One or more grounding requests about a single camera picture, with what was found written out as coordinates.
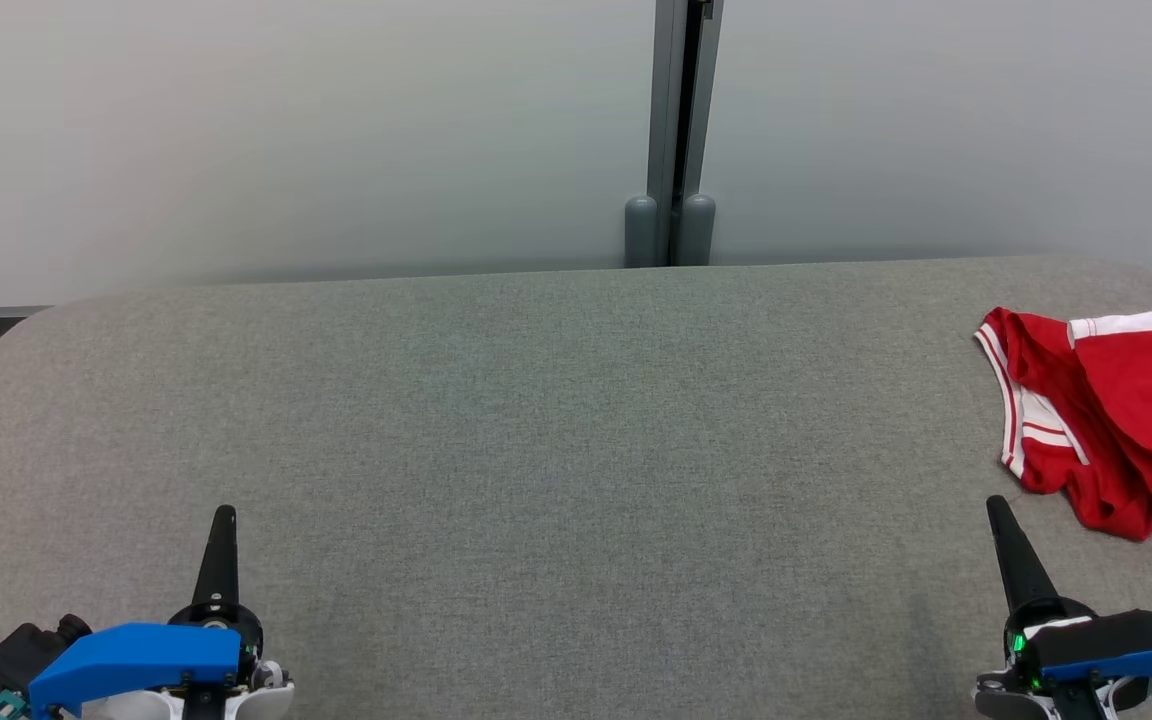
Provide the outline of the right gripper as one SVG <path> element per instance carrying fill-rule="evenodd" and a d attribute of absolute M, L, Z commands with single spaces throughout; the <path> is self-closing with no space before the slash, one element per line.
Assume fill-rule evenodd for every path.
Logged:
<path fill-rule="evenodd" d="M 1043 679 L 1024 660 L 1037 630 L 1097 617 L 1084 602 L 1059 597 L 1005 497 L 988 497 L 986 511 L 1005 588 L 1005 669 L 975 679 L 975 710 L 990 720 L 1119 720 L 1152 696 L 1151 679 L 1092 674 L 1075 682 Z"/>

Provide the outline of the grey partition post with latch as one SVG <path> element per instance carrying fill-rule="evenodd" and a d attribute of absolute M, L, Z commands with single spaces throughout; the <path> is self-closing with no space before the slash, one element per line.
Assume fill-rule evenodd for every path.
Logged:
<path fill-rule="evenodd" d="M 626 202 L 623 264 L 705 266 L 717 200 L 702 191 L 726 0 L 655 0 L 646 190 Z"/>

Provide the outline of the red basketball jersey number 23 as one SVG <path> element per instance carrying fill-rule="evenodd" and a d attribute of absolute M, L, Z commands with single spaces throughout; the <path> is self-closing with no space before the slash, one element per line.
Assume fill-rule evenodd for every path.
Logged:
<path fill-rule="evenodd" d="M 996 306 L 975 332 L 1005 397 L 1001 461 L 1036 495 L 1066 495 L 1076 520 L 1144 541 L 1152 502 L 1102 419 L 1068 323 Z"/>

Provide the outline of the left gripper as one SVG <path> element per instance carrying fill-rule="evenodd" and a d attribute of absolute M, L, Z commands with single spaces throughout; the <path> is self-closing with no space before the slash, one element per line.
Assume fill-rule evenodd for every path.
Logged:
<path fill-rule="evenodd" d="M 233 506 L 212 515 L 194 602 L 172 616 L 177 626 L 236 630 L 236 679 L 219 685 L 188 685 L 179 691 L 180 720 L 285 720 L 291 711 L 291 670 L 264 655 L 262 621 L 238 601 L 237 518 Z"/>

